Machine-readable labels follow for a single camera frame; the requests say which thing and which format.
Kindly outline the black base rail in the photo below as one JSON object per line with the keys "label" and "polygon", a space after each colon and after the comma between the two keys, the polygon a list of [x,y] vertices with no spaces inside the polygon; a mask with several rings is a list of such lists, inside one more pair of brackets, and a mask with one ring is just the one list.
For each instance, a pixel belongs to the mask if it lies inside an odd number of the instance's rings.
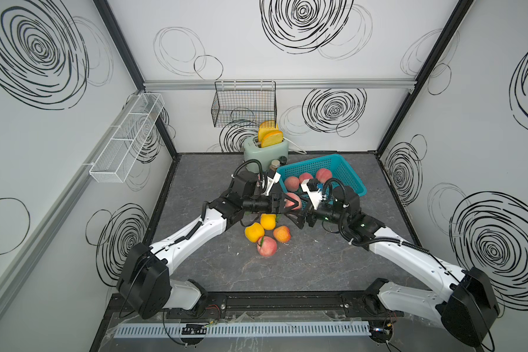
{"label": "black base rail", "polygon": [[244,313],[329,312],[342,318],[381,321],[402,318],[402,310],[382,306],[372,290],[293,291],[293,292],[209,292],[193,309],[162,308],[149,310],[150,318],[158,315],[182,321],[232,320]]}

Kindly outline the grey horizontal wall rail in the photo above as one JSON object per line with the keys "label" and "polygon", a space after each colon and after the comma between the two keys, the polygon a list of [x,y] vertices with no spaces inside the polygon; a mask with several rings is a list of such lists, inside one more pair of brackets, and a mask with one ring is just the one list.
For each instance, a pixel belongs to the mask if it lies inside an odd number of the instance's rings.
{"label": "grey horizontal wall rail", "polygon": [[174,90],[265,90],[265,89],[407,89],[414,79],[253,79],[253,80],[158,80],[146,81],[149,91]]}

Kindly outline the yellow peach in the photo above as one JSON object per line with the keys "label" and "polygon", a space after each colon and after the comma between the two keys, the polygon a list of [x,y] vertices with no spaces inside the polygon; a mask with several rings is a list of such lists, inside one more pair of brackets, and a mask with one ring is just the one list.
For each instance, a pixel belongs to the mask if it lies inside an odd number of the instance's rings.
{"label": "yellow peach", "polygon": [[262,214],[260,216],[260,225],[266,231],[272,231],[277,226],[277,216],[275,214]]}
{"label": "yellow peach", "polygon": [[245,228],[244,234],[251,243],[257,243],[262,237],[265,236],[265,229],[260,223],[255,222],[254,224]]}

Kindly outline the mint green toaster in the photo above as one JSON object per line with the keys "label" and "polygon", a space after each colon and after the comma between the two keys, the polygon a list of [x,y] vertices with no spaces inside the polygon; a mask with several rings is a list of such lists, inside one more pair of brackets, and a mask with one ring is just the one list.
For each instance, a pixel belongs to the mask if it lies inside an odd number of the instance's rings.
{"label": "mint green toaster", "polygon": [[267,171],[274,160],[279,160],[280,157],[288,156],[289,142],[283,141],[271,147],[261,148],[257,145],[258,138],[256,136],[248,137],[243,142],[243,159],[258,160],[261,163],[263,171]]}

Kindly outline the yellow peach lower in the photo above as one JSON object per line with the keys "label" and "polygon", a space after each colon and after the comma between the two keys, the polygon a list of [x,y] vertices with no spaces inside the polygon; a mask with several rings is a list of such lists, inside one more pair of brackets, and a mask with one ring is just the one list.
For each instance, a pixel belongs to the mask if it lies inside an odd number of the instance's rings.
{"label": "yellow peach lower", "polygon": [[255,222],[254,224],[245,228],[244,234],[251,243],[257,243],[262,237],[265,236],[265,229],[260,223]]}

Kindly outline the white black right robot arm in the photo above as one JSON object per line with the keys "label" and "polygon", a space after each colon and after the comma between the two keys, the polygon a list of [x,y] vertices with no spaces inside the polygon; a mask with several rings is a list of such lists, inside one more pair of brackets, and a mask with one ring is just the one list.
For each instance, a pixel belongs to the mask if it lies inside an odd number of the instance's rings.
{"label": "white black right robot arm", "polygon": [[350,245],[388,259],[425,285],[420,290],[383,282],[376,295],[385,308],[437,323],[466,346],[494,351],[491,327],[500,307],[484,271],[441,260],[361,211],[289,208],[285,214],[298,227],[314,225],[318,220],[337,224]]}

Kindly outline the glass spice jar silver lid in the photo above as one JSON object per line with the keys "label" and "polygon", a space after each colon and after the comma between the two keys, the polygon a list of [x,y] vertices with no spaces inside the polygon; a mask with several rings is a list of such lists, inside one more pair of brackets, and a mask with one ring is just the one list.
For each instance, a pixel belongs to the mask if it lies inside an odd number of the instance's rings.
{"label": "glass spice jar silver lid", "polygon": [[274,159],[274,160],[271,162],[269,169],[270,169],[271,171],[276,172],[277,169],[278,169],[279,167],[280,167],[280,161],[279,161],[278,159]]}

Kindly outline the black corner frame post left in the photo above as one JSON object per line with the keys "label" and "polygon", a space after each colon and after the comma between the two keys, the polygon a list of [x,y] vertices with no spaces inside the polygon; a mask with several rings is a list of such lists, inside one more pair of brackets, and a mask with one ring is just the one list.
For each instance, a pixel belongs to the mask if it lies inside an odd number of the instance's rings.
{"label": "black corner frame post left", "polygon": [[[114,42],[117,52],[120,58],[123,60],[126,70],[133,81],[134,86],[138,90],[145,89],[145,80],[136,63],[135,58],[127,44],[122,29],[120,29],[117,19],[113,13],[113,10],[107,0],[93,0],[93,3],[107,28],[109,35]],[[179,153],[176,151],[174,143],[170,137],[167,128],[164,123],[158,118],[156,123],[157,131],[162,138],[164,146],[170,153],[171,158],[176,161],[180,159]]]}

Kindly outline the yellow toast slice left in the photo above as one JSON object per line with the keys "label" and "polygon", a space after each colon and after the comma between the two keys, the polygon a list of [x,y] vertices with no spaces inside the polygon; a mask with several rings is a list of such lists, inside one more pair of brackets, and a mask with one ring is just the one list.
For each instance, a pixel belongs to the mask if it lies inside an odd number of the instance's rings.
{"label": "yellow toast slice left", "polygon": [[276,131],[277,129],[277,123],[274,120],[267,120],[261,123],[258,129],[258,142],[262,142],[265,135]]}

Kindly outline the pink peach front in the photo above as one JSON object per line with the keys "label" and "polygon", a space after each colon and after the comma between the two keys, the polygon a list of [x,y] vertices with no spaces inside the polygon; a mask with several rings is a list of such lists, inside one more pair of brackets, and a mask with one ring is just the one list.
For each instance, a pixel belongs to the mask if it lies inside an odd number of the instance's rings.
{"label": "pink peach front", "polygon": [[297,194],[288,192],[285,194],[285,207],[290,210],[299,210],[302,208],[302,200]]}

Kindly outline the orange wrinkled peach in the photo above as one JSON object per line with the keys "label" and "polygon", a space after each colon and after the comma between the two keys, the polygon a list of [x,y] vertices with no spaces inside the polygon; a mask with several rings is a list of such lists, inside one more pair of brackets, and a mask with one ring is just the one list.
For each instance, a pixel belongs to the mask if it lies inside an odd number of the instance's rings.
{"label": "orange wrinkled peach", "polygon": [[277,227],[273,231],[273,236],[276,239],[276,241],[280,243],[287,243],[291,239],[291,232],[290,232],[289,227],[283,225],[283,226]]}

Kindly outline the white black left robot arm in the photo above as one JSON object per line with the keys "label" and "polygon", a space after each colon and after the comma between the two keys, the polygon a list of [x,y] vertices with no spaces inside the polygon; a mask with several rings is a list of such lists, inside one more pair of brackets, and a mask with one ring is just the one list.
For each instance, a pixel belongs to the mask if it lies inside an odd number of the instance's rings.
{"label": "white black left robot arm", "polygon": [[117,290],[143,319],[165,309],[202,315],[207,291],[194,280],[173,280],[176,268],[209,240],[242,220],[245,213],[286,214],[301,206],[297,196],[283,192],[252,197],[230,195],[206,202],[201,215],[176,233],[151,245],[135,245],[126,258]]}

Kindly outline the teal plastic basket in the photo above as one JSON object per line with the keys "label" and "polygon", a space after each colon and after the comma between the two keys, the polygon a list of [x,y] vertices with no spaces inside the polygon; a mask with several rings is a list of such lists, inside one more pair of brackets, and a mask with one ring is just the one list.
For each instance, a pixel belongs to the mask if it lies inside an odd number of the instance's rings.
{"label": "teal plastic basket", "polygon": [[340,180],[346,189],[346,202],[353,202],[356,198],[363,197],[367,189],[350,164],[339,154],[331,154],[299,161],[294,164],[287,164],[278,168],[280,174],[280,186],[287,192],[286,180],[291,177],[299,177],[304,173],[316,176],[320,169],[327,169],[332,176]]}

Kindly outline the yellow toast slice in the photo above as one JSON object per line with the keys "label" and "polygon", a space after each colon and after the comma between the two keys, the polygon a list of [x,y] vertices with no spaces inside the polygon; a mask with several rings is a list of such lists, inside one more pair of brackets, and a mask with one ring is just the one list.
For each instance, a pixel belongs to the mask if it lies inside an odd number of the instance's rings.
{"label": "yellow toast slice", "polygon": [[267,133],[260,143],[261,148],[268,148],[273,145],[278,145],[284,141],[283,132],[279,130],[271,131]]}
{"label": "yellow toast slice", "polygon": [[261,123],[258,129],[258,142],[262,142],[265,135],[276,131],[277,129],[277,123],[274,120],[267,120]]}

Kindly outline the yellow peach upper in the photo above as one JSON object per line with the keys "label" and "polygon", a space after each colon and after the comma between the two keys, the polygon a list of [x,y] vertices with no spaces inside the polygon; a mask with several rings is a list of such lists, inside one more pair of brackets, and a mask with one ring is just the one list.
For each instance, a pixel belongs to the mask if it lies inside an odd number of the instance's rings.
{"label": "yellow peach upper", "polygon": [[260,216],[260,225],[266,231],[272,231],[277,226],[277,216],[275,214],[262,214]]}

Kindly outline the black corner frame post right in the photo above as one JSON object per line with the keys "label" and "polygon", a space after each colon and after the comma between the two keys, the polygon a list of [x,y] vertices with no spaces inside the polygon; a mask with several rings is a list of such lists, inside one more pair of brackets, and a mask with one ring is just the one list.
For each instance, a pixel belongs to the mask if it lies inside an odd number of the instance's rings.
{"label": "black corner frame post right", "polygon": [[441,34],[438,36],[433,48],[428,54],[427,59],[419,70],[419,73],[416,77],[417,83],[415,84],[414,89],[404,98],[402,104],[397,110],[396,115],[386,130],[381,143],[377,147],[377,156],[382,156],[388,148],[392,138],[394,135],[396,135],[401,123],[404,121],[410,108],[412,108],[422,88],[428,81],[433,69],[436,67],[438,61],[444,54],[444,50],[448,47],[450,41],[453,39],[454,34],[457,32],[474,2],[474,0],[460,0],[457,2],[453,12],[447,20],[447,23],[443,27]]}

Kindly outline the yellow toast slice right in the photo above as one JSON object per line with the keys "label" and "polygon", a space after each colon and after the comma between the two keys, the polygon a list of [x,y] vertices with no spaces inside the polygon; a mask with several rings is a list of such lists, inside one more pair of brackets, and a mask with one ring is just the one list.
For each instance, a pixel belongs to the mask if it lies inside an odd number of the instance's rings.
{"label": "yellow toast slice right", "polygon": [[271,131],[267,133],[260,143],[261,148],[268,148],[273,145],[278,145],[284,141],[283,132],[279,130]]}

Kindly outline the black corner frame post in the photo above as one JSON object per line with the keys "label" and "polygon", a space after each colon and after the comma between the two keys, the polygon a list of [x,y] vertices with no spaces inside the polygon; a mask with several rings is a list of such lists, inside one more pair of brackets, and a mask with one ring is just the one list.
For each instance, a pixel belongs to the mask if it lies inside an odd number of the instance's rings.
{"label": "black corner frame post", "polygon": [[457,32],[474,2],[474,0],[460,0],[457,2],[453,12],[447,20],[447,23],[443,27],[441,34],[438,36],[433,48],[428,54],[427,59],[419,70],[419,73],[416,77],[417,83],[415,84],[414,89],[404,98],[402,104],[397,110],[396,115],[386,130],[381,143],[377,147],[377,156],[382,156],[388,148],[392,138],[394,135],[396,135],[401,123],[404,121],[410,108],[412,108],[422,88],[428,81],[433,69],[436,67],[438,61],[444,54],[444,50],[448,47],[450,41],[453,39],[454,34]]}
{"label": "black corner frame post", "polygon": [[[134,86],[138,90],[145,89],[145,80],[136,63],[135,58],[127,44],[122,29],[120,29],[117,19],[113,13],[113,10],[107,0],[93,0],[93,3],[107,28],[109,35],[114,42],[117,52],[120,58],[123,60],[126,70],[133,81]],[[180,159],[179,153],[176,151],[174,143],[170,137],[167,128],[164,123],[158,118],[156,123],[157,131],[162,138],[164,146],[170,153],[171,158],[176,161]]]}

